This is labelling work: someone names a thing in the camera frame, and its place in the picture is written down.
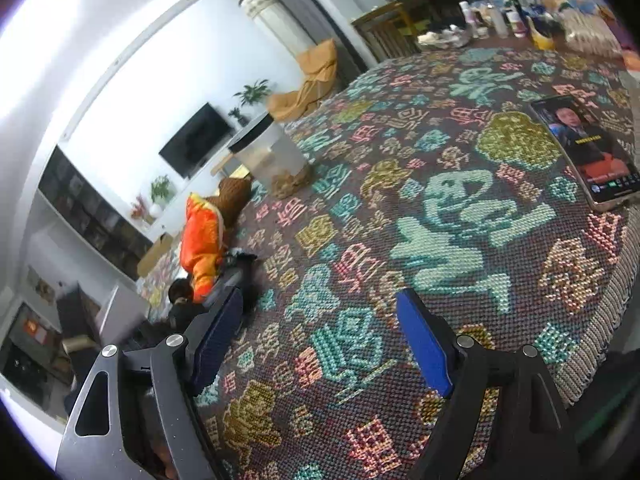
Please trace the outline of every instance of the phone screen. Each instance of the phone screen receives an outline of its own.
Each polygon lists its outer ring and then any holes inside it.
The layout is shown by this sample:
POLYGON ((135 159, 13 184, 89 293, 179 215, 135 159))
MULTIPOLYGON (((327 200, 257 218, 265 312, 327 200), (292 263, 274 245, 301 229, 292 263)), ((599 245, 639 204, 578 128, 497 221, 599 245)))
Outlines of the phone screen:
POLYGON ((578 169, 594 202, 640 191, 640 174, 631 157, 575 98, 551 97, 531 107, 578 169))

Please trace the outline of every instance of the blue gripper pad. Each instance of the blue gripper pad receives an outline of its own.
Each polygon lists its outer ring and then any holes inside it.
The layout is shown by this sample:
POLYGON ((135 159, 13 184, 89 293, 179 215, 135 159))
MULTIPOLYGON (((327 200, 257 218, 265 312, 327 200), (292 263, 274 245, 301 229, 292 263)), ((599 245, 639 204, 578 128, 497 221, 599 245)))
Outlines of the blue gripper pad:
POLYGON ((442 318, 428 311, 413 289, 400 290, 396 299, 400 327, 427 386, 442 397, 449 397, 453 391, 450 372, 453 370, 456 351, 446 339, 446 331, 451 334, 453 332, 442 318), (439 339, 438 331, 444 332, 439 339))
POLYGON ((239 290, 235 290, 226 300, 220 314, 198 346, 190 381, 194 396, 201 394, 203 389, 215 380, 241 322, 242 294, 239 290))

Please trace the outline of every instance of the brown knitted item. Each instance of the brown knitted item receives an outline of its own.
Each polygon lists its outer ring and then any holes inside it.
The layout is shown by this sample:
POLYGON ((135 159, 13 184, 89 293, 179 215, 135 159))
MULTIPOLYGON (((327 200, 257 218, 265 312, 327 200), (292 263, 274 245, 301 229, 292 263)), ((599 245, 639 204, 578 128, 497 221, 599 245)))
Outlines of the brown knitted item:
POLYGON ((238 220, 244 206, 249 203, 251 180, 225 177, 220 181, 218 189, 218 196, 207 196, 206 200, 219 209, 222 218, 225 219, 225 228, 229 229, 238 220))

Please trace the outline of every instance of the transparent container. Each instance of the transparent container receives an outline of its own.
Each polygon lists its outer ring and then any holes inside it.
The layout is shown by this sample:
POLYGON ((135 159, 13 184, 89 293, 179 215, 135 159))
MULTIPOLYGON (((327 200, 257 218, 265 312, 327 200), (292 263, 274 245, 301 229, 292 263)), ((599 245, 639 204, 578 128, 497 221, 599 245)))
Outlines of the transparent container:
POLYGON ((268 112, 242 129, 228 148, 277 198, 286 198, 311 181, 310 164, 268 112))

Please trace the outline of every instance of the dark shelf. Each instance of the dark shelf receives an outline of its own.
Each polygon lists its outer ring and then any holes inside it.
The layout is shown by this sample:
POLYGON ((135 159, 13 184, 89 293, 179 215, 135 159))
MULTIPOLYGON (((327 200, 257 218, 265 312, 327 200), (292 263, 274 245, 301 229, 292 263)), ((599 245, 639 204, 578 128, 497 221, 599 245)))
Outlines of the dark shelf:
POLYGON ((59 148, 54 150, 38 187, 107 261, 132 280, 138 278, 138 263, 151 242, 102 198, 59 148))

